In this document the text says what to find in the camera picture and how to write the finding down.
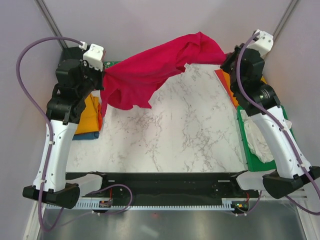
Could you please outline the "magenta t shirt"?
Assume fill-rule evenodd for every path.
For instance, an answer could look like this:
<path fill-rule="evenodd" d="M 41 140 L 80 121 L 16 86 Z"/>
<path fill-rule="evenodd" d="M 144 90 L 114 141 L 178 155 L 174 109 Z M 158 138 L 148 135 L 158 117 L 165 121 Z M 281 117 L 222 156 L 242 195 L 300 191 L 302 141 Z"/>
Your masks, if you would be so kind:
<path fill-rule="evenodd" d="M 221 65 L 227 58 L 220 46 L 202 32 L 187 34 L 145 50 L 105 70 L 101 114 L 108 106 L 150 109 L 149 100 L 168 78 L 183 73 L 185 65 Z"/>

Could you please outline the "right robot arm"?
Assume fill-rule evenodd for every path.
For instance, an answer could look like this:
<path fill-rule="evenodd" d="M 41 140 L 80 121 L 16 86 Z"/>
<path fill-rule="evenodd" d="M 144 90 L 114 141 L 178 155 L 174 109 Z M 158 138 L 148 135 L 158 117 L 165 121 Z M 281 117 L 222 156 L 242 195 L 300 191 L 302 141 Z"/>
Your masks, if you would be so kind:
<path fill-rule="evenodd" d="M 287 127 L 276 92 L 261 80 L 264 65 L 258 50 L 241 44 L 226 55 L 220 66 L 230 76 L 233 97 L 262 133 L 276 165 L 274 170 L 237 174 L 229 184 L 235 197 L 247 190 L 264 190 L 281 199 L 320 177 L 320 168 L 305 158 Z"/>

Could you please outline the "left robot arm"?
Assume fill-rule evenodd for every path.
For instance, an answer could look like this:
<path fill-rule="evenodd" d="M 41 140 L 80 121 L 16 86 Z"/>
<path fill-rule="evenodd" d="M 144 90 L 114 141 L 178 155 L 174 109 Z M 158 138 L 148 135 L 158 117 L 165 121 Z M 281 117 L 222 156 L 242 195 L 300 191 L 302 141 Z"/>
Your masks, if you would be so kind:
<path fill-rule="evenodd" d="M 104 65 L 91 66 L 88 60 L 62 60 L 55 71 L 57 84 L 46 105 L 46 138 L 37 175 L 23 189 L 25 198 L 72 209 L 79 197 L 94 192 L 106 196 L 110 185 L 98 173 L 67 181 L 69 151 L 86 104 L 94 90 L 103 89 Z"/>

